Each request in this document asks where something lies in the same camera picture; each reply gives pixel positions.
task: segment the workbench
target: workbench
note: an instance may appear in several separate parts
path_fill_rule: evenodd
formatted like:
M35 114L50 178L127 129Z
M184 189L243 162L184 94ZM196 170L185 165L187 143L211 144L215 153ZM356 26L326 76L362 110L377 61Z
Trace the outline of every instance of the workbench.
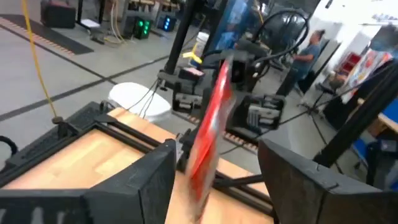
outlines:
M109 113L137 131L159 141L175 135L117 108ZM87 189L123 170L144 154L98 130L86 133L67 147L9 182L3 189ZM218 171L237 178L252 173L220 159ZM191 223L184 175L176 172L166 223ZM252 184L266 195L265 184ZM271 217L217 191L211 190L203 223L273 223Z

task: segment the man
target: man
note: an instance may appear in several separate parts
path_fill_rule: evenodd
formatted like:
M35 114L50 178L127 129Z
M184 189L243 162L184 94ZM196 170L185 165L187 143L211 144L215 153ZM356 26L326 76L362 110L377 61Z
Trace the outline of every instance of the man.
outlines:
M317 61L321 48L320 41L325 34L325 30L315 31L310 38L310 44L303 49L298 55L293 56L293 64L290 67L284 82L279 87L276 95L287 96L293 89L294 85L307 76L312 65Z

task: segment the blue shirt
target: blue shirt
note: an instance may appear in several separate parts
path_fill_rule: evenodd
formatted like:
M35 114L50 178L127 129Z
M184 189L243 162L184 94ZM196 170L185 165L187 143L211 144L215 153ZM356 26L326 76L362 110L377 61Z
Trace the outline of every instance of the blue shirt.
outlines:
M299 55L312 55L313 59L310 62L305 62L303 60L294 60L292 68L297 69L300 72L308 73L312 68L312 65L317 61L321 48L319 45L309 45L304 50L302 50Z

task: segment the machine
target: machine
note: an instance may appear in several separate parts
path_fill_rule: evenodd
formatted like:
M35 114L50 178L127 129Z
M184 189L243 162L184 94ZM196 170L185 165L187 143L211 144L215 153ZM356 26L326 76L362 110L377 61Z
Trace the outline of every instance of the machine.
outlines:
M90 189L2 189L0 208L5 212L1 223L165 223L176 162L183 172L197 128L161 143L104 114L107 111L90 103L18 152L0 173L0 185L17 179L93 129L146 156ZM274 223L397 221L394 192L382 192L337 174L269 141L260 141L258 158L262 174L231 179L217 172L213 187L272 215ZM266 183L272 201L248 186L261 182Z
M274 20L280 19L283 15L298 16L305 21L304 35L294 45L287 49L270 54L268 49L261 47L259 41L262 37L262 30ZM269 16L254 33L253 37L240 38L235 49L213 50L202 55L203 63L196 71L188 72L188 69L181 68L178 75L168 73L167 69L173 64L173 55L170 55L166 69L161 70L158 78L165 81L165 86L173 88L173 110L188 113L198 119L202 119L207 104L211 97L211 90L217 78L218 70L224 59L233 54L233 66L231 82L234 93L237 96L236 104L228 118L227 133L237 136L246 142L257 145L257 137L264 131L277 129L284 108L284 99L281 96L262 95L252 96L256 83L269 70L274 59L289 54L300 45L308 35L308 21L306 15L301 11L285 9ZM174 47L182 43L175 40Z

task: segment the wall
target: wall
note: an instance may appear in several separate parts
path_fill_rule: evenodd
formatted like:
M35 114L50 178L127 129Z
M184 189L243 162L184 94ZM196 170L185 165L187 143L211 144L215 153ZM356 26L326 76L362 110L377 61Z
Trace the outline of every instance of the wall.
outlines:
M327 69L330 70L335 68L349 52L360 54L380 27L359 25L363 21L372 21L375 2L370 0L334 0L329 9L326 9L327 2L328 0L320 1L310 24L313 25L311 31L326 27L326 33L332 31L332 37L337 42L341 42L339 49L328 63ZM331 29L331 26L325 26L331 22L334 24L334 28L338 29L337 31ZM308 41L304 44L300 46L301 49L308 45Z

